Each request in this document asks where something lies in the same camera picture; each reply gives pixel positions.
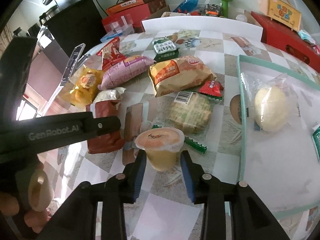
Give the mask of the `person's left hand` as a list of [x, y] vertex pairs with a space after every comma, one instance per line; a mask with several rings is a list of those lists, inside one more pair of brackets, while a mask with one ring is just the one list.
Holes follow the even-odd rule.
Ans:
[[12, 230], [23, 237], [39, 234], [50, 220], [47, 210], [54, 191], [40, 161], [1, 165], [1, 213], [12, 219]]

